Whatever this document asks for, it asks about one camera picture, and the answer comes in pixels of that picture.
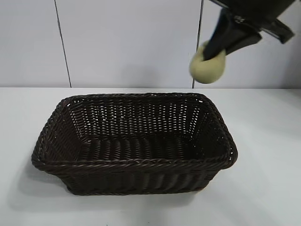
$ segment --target wicker basket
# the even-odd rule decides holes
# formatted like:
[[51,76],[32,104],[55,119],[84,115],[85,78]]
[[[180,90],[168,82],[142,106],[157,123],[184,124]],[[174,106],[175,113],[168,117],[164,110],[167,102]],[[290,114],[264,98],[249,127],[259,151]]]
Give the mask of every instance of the wicker basket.
[[237,156],[204,95],[99,94],[57,105],[32,163],[73,194],[166,194],[203,189]]

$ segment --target white tiled wall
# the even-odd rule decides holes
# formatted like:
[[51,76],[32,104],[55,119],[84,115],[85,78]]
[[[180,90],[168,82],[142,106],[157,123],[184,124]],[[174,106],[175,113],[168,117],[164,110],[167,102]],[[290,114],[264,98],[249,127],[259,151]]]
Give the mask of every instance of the white tiled wall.
[[69,87],[54,1],[1,1],[0,87]]
[[191,87],[200,0],[57,4],[73,87]]
[[[190,88],[201,0],[56,0],[73,87]],[[219,6],[204,1],[201,43]],[[280,19],[296,36],[230,54],[224,76],[197,88],[301,88],[301,3]],[[68,87],[54,0],[3,0],[0,87]]]

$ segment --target sponge ball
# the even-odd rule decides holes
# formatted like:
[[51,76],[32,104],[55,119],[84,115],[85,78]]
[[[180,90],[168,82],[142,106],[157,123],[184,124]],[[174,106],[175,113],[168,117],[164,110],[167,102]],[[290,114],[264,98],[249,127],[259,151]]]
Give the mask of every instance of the sponge ball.
[[223,74],[226,65],[226,51],[223,50],[216,57],[204,61],[203,51],[208,42],[200,46],[194,55],[189,72],[192,77],[203,84],[217,81]]

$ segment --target basket bottom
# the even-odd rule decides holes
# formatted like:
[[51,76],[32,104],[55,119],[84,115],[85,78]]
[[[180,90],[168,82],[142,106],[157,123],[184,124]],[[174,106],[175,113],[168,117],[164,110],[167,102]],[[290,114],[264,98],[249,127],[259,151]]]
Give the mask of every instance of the basket bottom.
[[67,187],[68,191],[71,192],[74,195],[131,195],[131,194],[180,194],[180,193],[188,193],[188,192],[199,192],[203,190],[208,183],[202,187],[196,188],[196,189],[183,189],[183,190],[178,190],[178,191],[137,191],[137,190],[132,190],[132,191],[126,191],[126,192],[121,192],[121,193],[116,193],[116,192],[103,192],[103,191],[90,191],[87,193],[87,191],[76,191],[72,190],[69,187]]
[[61,180],[76,195],[175,194],[204,189],[217,172],[107,172],[102,175],[74,175]]
[[173,133],[94,138],[82,144],[77,160],[186,160],[194,158],[192,150],[188,138]]

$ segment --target dark brown wicker basket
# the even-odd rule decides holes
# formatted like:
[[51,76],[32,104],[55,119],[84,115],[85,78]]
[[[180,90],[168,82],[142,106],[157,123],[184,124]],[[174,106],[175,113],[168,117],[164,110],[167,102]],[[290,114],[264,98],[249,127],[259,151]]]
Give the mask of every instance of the dark brown wicker basket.
[[166,194],[203,189],[237,156],[204,95],[99,94],[57,105],[32,163],[73,194]]

